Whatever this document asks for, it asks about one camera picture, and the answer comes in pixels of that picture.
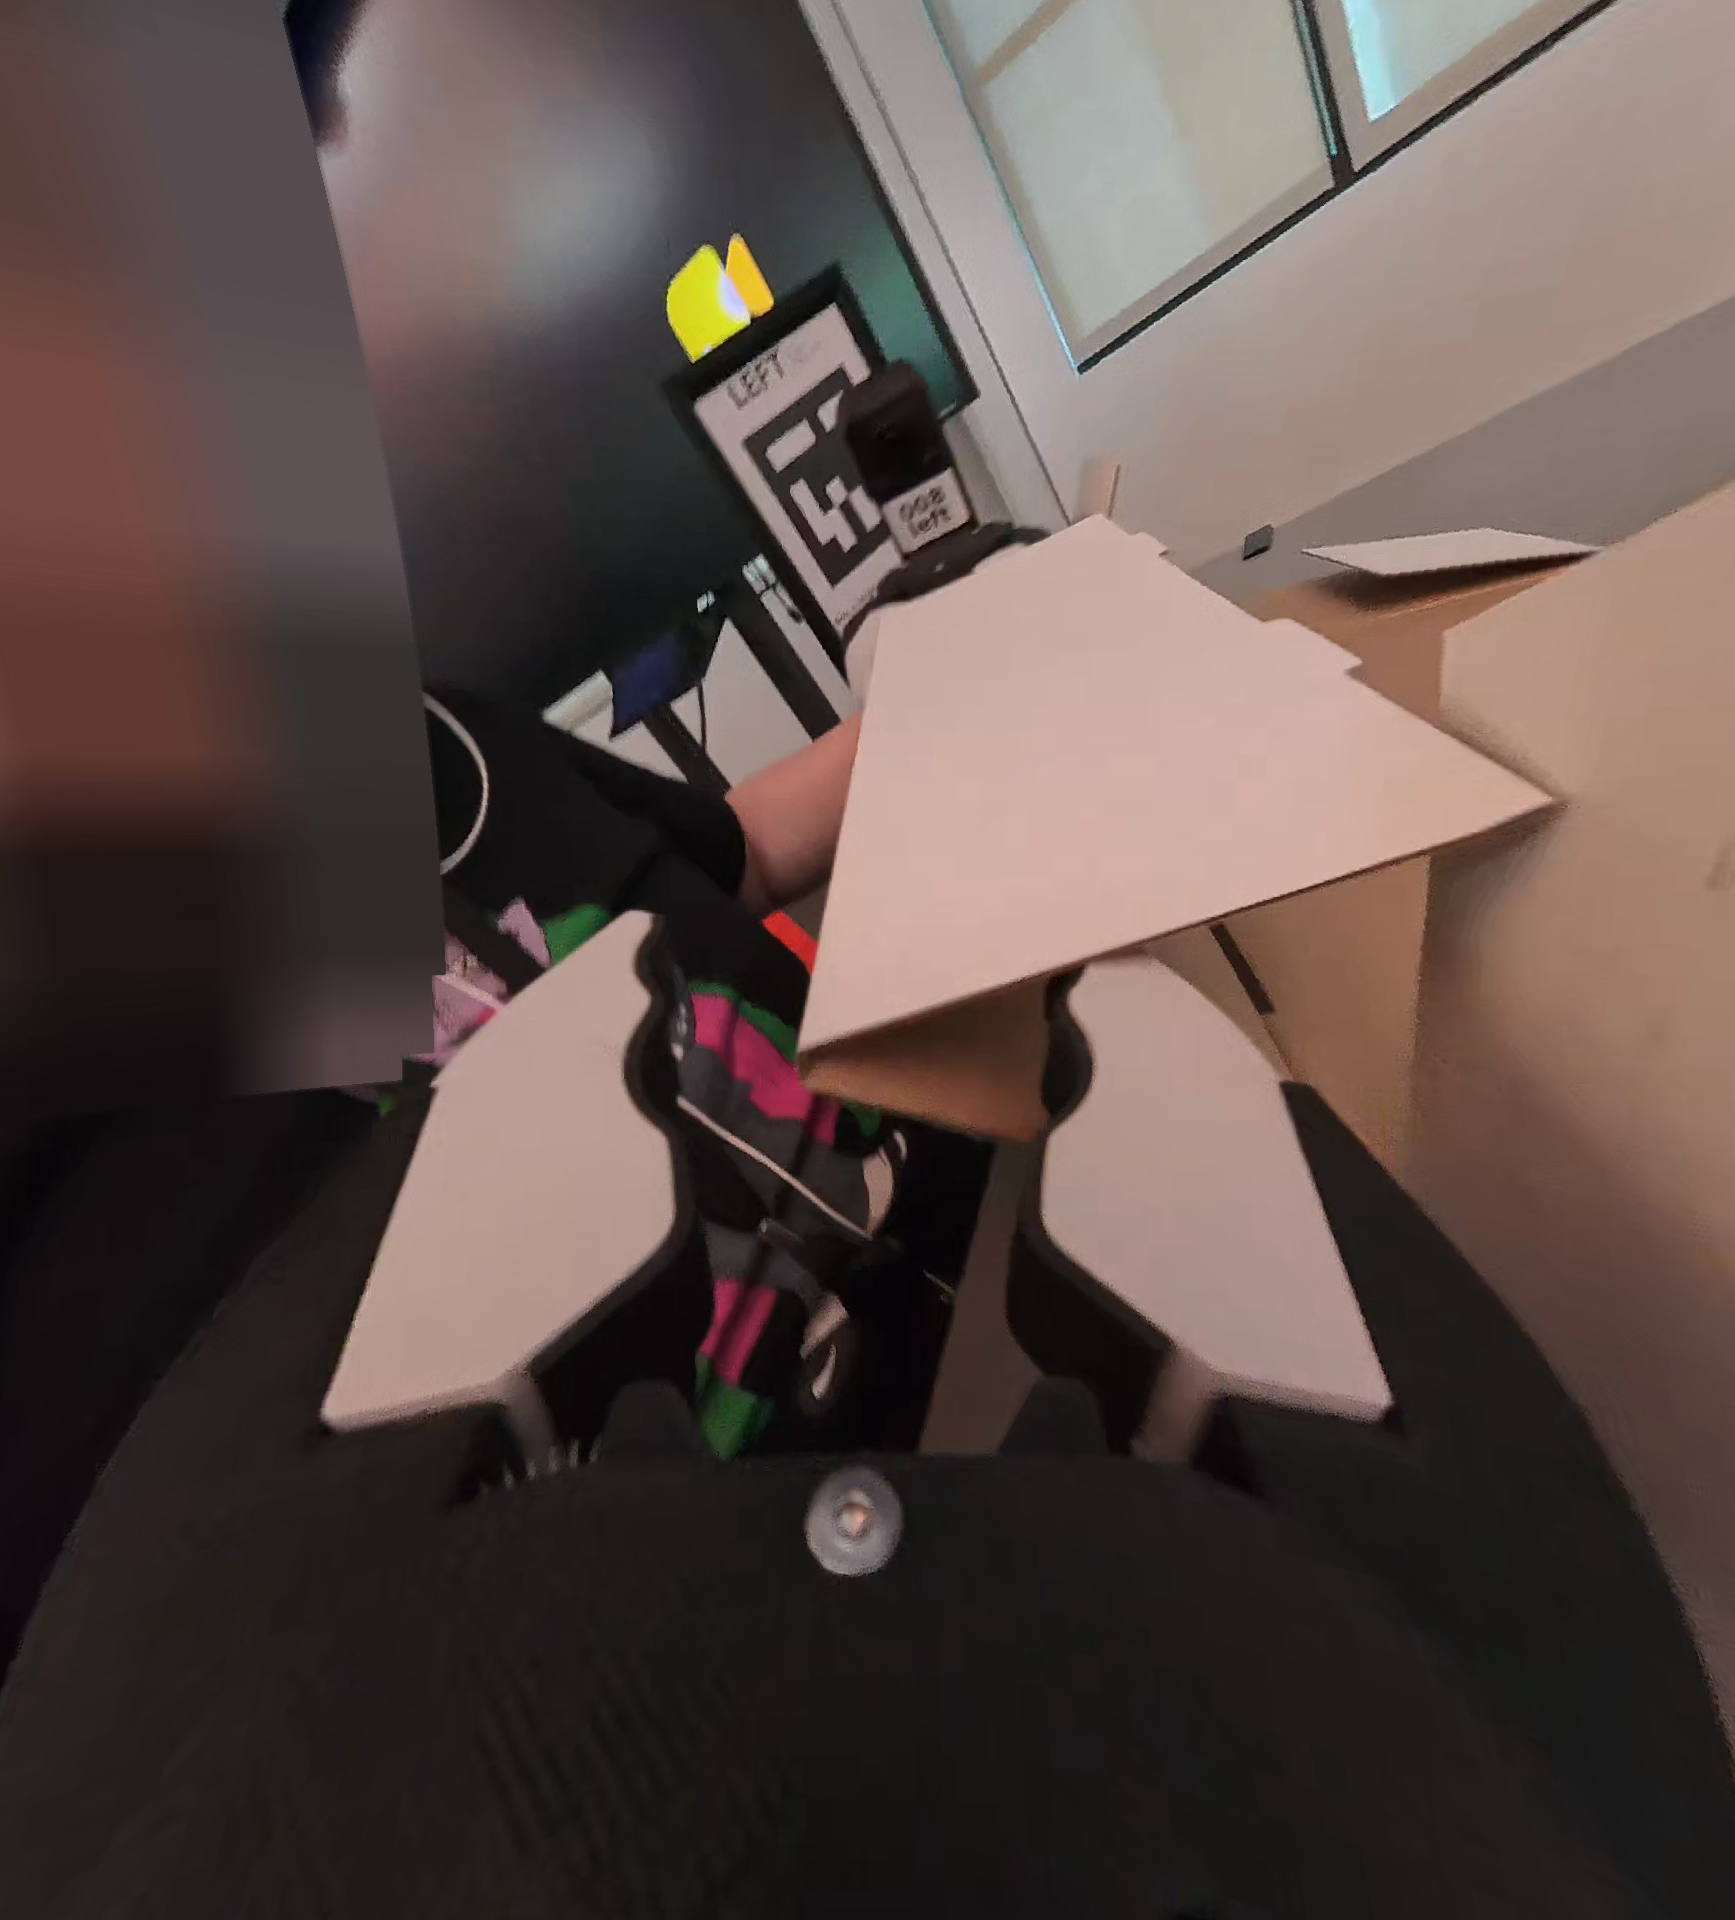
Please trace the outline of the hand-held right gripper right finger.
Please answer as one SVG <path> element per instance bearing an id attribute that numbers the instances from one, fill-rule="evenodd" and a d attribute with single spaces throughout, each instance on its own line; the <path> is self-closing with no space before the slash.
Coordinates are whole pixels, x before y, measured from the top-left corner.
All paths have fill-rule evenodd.
<path id="1" fill-rule="evenodd" d="M 1006 1283 L 1024 1356 L 1124 1456 L 1186 1462 L 1230 1406 L 1380 1429 L 1394 1392 L 1264 1053 L 1160 960 L 1086 968 L 1056 1042 Z"/>

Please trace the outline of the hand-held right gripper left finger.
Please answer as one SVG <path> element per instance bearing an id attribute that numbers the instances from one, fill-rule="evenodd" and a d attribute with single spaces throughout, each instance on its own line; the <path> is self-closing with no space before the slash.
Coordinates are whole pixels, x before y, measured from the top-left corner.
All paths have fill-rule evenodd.
<path id="1" fill-rule="evenodd" d="M 618 1398 L 688 1392 L 700 1217 L 674 1110 L 660 924 L 626 914 L 443 1071 L 321 1419 L 463 1412 L 598 1445 Z"/>

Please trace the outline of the white and brown cardboard box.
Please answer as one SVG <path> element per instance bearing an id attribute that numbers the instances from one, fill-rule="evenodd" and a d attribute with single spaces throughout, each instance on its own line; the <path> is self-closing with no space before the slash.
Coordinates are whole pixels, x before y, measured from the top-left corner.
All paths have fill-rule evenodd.
<path id="1" fill-rule="evenodd" d="M 1196 1451 L 1386 1584 L 1646 1917 L 1735 1917 L 1735 481 L 1428 714 L 1092 519 L 890 613 L 804 1068 L 1026 1141 L 1086 968 L 1286 1082 L 1394 1392 Z"/>

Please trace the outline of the person's left forearm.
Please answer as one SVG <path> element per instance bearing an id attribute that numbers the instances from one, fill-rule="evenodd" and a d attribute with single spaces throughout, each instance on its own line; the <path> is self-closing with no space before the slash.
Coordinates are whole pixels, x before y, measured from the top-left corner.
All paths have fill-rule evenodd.
<path id="1" fill-rule="evenodd" d="M 862 733 L 854 714 L 728 793 L 744 841 L 742 903 L 770 917 L 832 879 Z"/>

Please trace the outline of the black and white sign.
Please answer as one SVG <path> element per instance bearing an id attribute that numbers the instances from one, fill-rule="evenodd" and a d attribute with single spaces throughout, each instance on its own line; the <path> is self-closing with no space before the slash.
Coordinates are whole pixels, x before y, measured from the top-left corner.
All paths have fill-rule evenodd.
<path id="1" fill-rule="evenodd" d="M 848 390 L 886 367 L 880 339 L 838 266 L 756 325 L 664 381 L 690 445 L 734 490 L 800 617 L 824 651 L 896 565 L 840 427 Z"/>

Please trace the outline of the yellow green object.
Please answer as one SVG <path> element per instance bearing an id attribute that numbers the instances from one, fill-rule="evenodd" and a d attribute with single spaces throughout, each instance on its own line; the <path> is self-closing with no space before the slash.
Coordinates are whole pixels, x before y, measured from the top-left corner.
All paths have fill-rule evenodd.
<path id="1" fill-rule="evenodd" d="M 776 306 L 776 293 L 748 240 L 696 249 L 666 290 L 666 318 L 690 365 L 700 365 Z"/>

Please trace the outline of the large black screen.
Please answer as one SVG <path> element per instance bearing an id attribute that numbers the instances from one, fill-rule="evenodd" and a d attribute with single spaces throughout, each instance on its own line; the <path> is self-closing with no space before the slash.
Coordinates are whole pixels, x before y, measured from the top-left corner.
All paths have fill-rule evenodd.
<path id="1" fill-rule="evenodd" d="M 287 5 L 433 681 L 542 709 L 764 555 L 676 415 L 670 288 L 840 270 L 978 396 L 792 2 Z"/>

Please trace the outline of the window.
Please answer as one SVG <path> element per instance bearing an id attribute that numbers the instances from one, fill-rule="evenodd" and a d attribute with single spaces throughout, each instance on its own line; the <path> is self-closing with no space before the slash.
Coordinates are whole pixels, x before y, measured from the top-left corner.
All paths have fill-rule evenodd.
<path id="1" fill-rule="evenodd" d="M 1572 32 L 1590 2 L 932 2 L 1076 370 Z"/>

